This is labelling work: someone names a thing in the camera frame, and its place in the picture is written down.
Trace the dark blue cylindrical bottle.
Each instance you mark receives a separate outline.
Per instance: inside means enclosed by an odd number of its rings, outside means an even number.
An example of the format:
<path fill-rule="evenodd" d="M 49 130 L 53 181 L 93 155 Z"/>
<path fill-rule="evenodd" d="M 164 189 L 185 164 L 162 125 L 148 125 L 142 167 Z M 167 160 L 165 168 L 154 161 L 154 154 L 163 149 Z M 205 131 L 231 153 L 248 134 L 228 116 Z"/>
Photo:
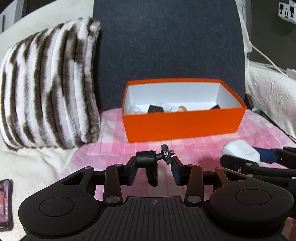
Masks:
<path fill-rule="evenodd" d="M 214 107 L 212 107 L 211 109 L 220 109 L 220 106 L 217 104 Z"/>

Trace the black phone clamp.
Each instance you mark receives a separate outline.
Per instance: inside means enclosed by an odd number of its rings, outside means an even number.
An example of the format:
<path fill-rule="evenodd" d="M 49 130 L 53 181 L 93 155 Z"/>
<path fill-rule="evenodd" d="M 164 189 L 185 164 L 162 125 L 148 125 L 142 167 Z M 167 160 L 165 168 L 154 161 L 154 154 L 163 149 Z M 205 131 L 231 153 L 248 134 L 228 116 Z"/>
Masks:
<path fill-rule="evenodd" d="M 163 113 L 164 109 L 161 106 L 150 105 L 147 112 L 148 113 Z"/>

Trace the brown gourd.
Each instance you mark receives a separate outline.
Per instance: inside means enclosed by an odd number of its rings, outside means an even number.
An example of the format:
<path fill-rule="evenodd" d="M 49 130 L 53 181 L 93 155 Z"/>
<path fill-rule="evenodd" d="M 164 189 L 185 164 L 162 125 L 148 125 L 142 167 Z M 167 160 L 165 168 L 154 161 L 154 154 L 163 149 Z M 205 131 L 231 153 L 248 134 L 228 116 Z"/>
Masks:
<path fill-rule="evenodd" d="M 181 111 L 184 112 L 184 111 L 187 111 L 187 109 L 184 106 L 181 105 L 181 106 L 178 107 L 177 112 L 181 112 Z"/>

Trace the pink plaid blanket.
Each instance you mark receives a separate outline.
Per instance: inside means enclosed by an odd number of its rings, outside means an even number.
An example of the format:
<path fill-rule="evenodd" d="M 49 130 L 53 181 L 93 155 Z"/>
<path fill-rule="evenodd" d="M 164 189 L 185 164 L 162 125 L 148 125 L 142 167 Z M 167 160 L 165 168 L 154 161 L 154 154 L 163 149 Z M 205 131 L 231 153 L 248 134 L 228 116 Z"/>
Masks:
<path fill-rule="evenodd" d="M 121 108 L 104 111 L 101 115 L 101 130 L 98 142 L 84 145 L 73 154 L 71 161 L 62 172 L 60 179 L 85 167 L 92 166 L 95 171 L 105 170 L 113 164 L 126 164 L 138 151 L 154 150 L 159 153 L 162 144 L 175 151 L 180 161 L 201 166 L 205 171 L 214 171 L 220 165 L 222 147 L 232 140 L 244 140 L 258 148 L 271 149 L 294 147 L 295 143 L 276 126 L 259 114 L 247 110 L 235 133 L 168 140 L 160 142 L 128 143 L 121 116 Z M 127 196 L 181 196 L 186 187 L 175 185 L 170 166 L 158 162 L 158 186 L 147 182 L 144 169 L 139 169 L 132 186 L 122 186 L 123 200 Z"/>

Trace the white lace sofa cover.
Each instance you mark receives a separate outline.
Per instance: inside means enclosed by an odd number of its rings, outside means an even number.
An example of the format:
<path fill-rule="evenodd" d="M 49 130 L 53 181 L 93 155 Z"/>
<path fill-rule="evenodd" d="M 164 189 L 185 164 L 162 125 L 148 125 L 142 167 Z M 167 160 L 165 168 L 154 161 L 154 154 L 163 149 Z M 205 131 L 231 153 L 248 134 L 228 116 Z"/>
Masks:
<path fill-rule="evenodd" d="M 254 107 L 263 111 L 282 131 L 295 140 L 295 80 L 267 64 L 249 60 L 255 51 L 242 16 L 241 1 L 236 1 L 245 52 L 245 88 Z"/>

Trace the orange cardboard box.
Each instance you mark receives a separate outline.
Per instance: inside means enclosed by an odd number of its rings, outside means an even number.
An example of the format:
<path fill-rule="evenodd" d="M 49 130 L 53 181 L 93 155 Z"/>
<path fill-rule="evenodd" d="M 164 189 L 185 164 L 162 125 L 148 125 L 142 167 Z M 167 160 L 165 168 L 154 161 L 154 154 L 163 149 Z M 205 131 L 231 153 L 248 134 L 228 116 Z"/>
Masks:
<path fill-rule="evenodd" d="M 211 109 L 215 105 L 220 109 Z M 128 115 L 136 105 L 144 113 Z M 163 113 L 148 113 L 150 105 Z M 187 111 L 177 112 L 179 106 Z M 234 133 L 246 105 L 220 79 L 163 78 L 129 81 L 122 100 L 122 120 L 129 143 Z"/>

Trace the white power adapter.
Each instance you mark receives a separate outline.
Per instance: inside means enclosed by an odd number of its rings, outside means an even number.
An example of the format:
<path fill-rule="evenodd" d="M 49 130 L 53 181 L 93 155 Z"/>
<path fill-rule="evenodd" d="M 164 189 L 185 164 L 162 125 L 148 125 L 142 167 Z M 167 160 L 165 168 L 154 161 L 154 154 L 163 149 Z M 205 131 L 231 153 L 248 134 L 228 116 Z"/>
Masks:
<path fill-rule="evenodd" d="M 296 80 L 296 70 L 287 68 L 286 75 L 294 80 Z"/>

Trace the striped furry pillow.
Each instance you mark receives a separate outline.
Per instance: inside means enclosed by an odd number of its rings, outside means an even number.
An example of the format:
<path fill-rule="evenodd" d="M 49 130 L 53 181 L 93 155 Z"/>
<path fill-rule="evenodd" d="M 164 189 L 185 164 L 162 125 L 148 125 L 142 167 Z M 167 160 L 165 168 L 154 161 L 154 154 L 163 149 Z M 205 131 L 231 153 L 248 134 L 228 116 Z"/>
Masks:
<path fill-rule="evenodd" d="M 98 140 L 93 59 L 99 31 L 99 21 L 78 18 L 8 47 L 1 60 L 7 148 L 72 149 Z"/>

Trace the smartphone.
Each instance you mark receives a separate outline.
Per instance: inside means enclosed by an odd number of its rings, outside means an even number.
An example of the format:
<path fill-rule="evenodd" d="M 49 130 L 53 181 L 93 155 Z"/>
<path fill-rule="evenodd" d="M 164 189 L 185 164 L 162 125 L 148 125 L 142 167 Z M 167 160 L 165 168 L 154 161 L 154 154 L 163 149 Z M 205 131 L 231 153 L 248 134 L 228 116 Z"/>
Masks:
<path fill-rule="evenodd" d="M 1 232 L 11 231 L 13 229 L 12 212 L 12 190 L 13 182 L 10 179 L 1 180 L 0 186 L 0 228 Z"/>

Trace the dark grey back cushion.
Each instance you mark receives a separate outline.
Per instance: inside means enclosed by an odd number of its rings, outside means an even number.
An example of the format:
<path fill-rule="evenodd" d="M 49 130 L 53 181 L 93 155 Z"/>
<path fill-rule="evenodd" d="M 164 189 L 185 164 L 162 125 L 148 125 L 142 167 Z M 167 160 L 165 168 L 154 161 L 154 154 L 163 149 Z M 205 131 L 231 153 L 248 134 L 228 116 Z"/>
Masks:
<path fill-rule="evenodd" d="M 240 97 L 245 53 L 235 1 L 95 1 L 96 103 L 119 108 L 129 80 L 212 78 Z"/>

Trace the mickey mouse box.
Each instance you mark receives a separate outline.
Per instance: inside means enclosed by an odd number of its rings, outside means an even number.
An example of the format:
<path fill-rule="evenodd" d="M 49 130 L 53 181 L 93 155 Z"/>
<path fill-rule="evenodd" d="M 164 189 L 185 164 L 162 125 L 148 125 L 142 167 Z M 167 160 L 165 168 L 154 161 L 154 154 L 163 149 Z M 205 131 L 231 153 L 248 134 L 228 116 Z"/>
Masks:
<path fill-rule="evenodd" d="M 295 24 L 295 1 L 278 2 L 278 16 L 290 23 Z"/>

